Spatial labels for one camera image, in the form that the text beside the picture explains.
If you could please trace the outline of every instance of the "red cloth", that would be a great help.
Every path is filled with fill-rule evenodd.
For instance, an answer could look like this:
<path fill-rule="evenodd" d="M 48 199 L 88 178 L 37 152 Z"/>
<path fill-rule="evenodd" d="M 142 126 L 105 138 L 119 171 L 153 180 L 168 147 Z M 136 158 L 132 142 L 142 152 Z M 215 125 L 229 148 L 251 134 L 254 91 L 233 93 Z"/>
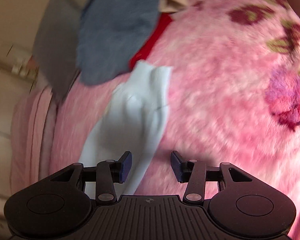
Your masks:
<path fill-rule="evenodd" d="M 168 27 L 168 25 L 171 22 L 172 22 L 172 18 L 169 16 L 168 13 L 161 14 L 157 27 L 155 28 L 154 32 L 151 34 L 151 36 L 146 41 L 146 43 L 142 46 L 142 48 L 129 61 L 130 70 L 133 70 L 138 60 L 147 59 L 154 44 L 160 38 L 164 30 Z"/>

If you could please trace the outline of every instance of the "pink fabric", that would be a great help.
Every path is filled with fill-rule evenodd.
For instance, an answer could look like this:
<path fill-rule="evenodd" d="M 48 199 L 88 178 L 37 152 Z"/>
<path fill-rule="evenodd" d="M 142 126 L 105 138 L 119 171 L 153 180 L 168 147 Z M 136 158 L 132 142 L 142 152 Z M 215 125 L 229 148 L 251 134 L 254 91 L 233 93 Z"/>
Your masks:
<path fill-rule="evenodd" d="M 300 93 L 300 39 L 295 43 L 285 31 L 287 21 L 300 26 L 300 20 L 285 0 L 190 2 L 193 6 L 173 16 L 147 59 L 173 66 L 170 116 L 135 193 L 183 195 L 186 185 L 176 182 L 170 167 L 172 150 L 209 165 L 231 162 L 293 200 L 297 219 L 290 236 L 300 240 L 300 124 L 293 130 L 280 123 L 272 110 L 286 105 L 266 99 L 280 69 L 292 75 Z M 113 89 L 128 77 L 94 87 L 76 81 L 58 113 L 50 173 L 78 161 Z M 207 183 L 206 198 L 216 192 Z"/>
<path fill-rule="evenodd" d="M 40 150 L 51 88 L 33 90 L 14 109 L 11 122 L 11 192 L 38 181 Z"/>
<path fill-rule="evenodd" d="M 57 119 L 57 104 L 51 98 L 49 108 L 44 122 L 42 134 L 41 149 L 40 149 L 40 164 L 39 164 L 39 180 L 49 176 L 50 157 L 53 143 L 54 129 Z"/>

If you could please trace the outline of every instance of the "gray-blue cloth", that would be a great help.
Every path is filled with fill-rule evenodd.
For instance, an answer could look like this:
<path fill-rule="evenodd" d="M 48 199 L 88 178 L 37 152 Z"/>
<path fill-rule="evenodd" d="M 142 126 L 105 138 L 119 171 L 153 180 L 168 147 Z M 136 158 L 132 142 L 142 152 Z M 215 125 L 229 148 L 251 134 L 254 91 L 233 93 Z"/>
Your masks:
<path fill-rule="evenodd" d="M 159 0 L 89 0 L 82 13 L 77 66 L 86 85 L 129 71 L 129 60 L 155 28 Z"/>

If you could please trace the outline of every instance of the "ribbed black surface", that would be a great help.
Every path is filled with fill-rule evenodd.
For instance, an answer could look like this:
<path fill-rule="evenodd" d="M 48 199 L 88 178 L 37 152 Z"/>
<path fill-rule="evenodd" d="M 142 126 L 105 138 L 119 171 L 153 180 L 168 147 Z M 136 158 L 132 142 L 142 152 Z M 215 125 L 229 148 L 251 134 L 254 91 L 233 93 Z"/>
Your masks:
<path fill-rule="evenodd" d="M 177 196 L 123 196 L 97 208 L 90 221 L 59 240 L 235 240 L 219 230 L 200 207 Z M 277 240 L 288 240 L 281 236 Z"/>

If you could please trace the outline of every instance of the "fuzzy blanket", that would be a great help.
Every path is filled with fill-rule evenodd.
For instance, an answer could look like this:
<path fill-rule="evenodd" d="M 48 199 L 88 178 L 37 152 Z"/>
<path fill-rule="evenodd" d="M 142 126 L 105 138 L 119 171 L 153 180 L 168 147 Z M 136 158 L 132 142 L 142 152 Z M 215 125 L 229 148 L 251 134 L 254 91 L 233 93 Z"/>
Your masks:
<path fill-rule="evenodd" d="M 231 162 L 289 196 L 300 240 L 300 19 L 286 0 L 190 0 L 147 61 L 172 66 L 170 116 L 135 194 L 183 195 L 170 152 L 218 166 Z M 86 87 L 61 107 L 50 172 L 77 162 L 113 89 L 129 74 Z M 217 192 L 207 183 L 206 198 Z"/>

